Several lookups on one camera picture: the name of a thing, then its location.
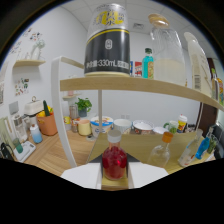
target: bottle label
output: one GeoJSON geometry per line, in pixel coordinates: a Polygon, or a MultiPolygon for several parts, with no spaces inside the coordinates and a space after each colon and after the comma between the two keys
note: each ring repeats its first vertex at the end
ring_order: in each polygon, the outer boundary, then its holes
{"type": "Polygon", "coordinates": [[[72,126],[78,126],[79,121],[80,121],[80,117],[71,119],[72,126]]]}
{"type": "Polygon", "coordinates": [[[153,61],[148,62],[148,78],[154,79],[153,76],[153,61]]]}
{"type": "Polygon", "coordinates": [[[64,123],[65,124],[70,124],[71,123],[70,117],[64,116],[64,123]]]}

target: jar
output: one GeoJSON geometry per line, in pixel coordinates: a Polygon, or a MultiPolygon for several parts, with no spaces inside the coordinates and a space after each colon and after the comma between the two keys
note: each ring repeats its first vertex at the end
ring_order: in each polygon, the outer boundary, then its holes
{"type": "Polygon", "coordinates": [[[110,130],[107,133],[109,147],[103,152],[102,163],[104,175],[109,180],[119,180],[125,174],[127,154],[120,147],[121,132],[110,130]]]}

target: blue bottle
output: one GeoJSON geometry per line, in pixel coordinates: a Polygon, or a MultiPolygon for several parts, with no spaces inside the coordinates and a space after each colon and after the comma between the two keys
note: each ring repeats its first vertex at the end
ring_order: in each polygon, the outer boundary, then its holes
{"type": "Polygon", "coordinates": [[[152,49],[145,49],[145,57],[142,59],[142,78],[154,79],[152,49]]]}
{"type": "Polygon", "coordinates": [[[206,135],[206,138],[202,140],[199,148],[198,148],[198,151],[197,153],[195,154],[195,157],[197,159],[202,159],[204,153],[206,152],[206,150],[208,149],[209,147],[209,143],[210,143],[210,139],[211,139],[211,135],[212,135],[212,132],[213,132],[213,128],[210,127],[209,128],[209,132],[208,134],[206,135]]]}

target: bottle cap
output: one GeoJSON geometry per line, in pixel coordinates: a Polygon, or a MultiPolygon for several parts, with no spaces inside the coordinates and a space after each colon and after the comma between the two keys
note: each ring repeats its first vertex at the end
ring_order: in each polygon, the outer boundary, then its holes
{"type": "Polygon", "coordinates": [[[152,49],[151,48],[146,48],[145,53],[148,53],[148,54],[152,53],[152,49]]]}
{"type": "Polygon", "coordinates": [[[203,131],[201,129],[197,130],[197,136],[198,138],[202,136],[203,131]]]}
{"type": "Polygon", "coordinates": [[[159,27],[159,28],[169,27],[168,20],[160,14],[157,14],[157,13],[149,14],[148,19],[149,19],[149,22],[156,27],[159,27]]]}
{"type": "Polygon", "coordinates": [[[162,140],[163,140],[164,142],[166,142],[166,143],[170,143],[171,140],[172,140],[172,138],[173,138],[173,134],[172,134],[172,133],[167,132],[167,131],[163,133],[163,138],[162,138],[162,140]]]}
{"type": "Polygon", "coordinates": [[[111,143],[120,142],[121,141],[121,132],[119,130],[108,131],[107,140],[111,143]]]}

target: kitchen utensil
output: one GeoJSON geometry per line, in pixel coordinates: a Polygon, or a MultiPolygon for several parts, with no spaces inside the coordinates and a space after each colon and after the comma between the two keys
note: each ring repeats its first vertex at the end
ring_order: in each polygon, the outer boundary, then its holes
{"type": "Polygon", "coordinates": [[[175,134],[177,132],[177,128],[179,126],[179,123],[177,121],[170,121],[167,122],[163,125],[164,128],[168,126],[168,131],[171,132],[172,134],[175,134]]]}
{"type": "Polygon", "coordinates": [[[127,119],[116,119],[113,123],[113,130],[119,130],[121,134],[128,134],[131,131],[132,122],[127,119]]]}
{"type": "Polygon", "coordinates": [[[146,135],[151,134],[154,124],[146,120],[135,120],[133,121],[133,127],[136,134],[146,135]]]}

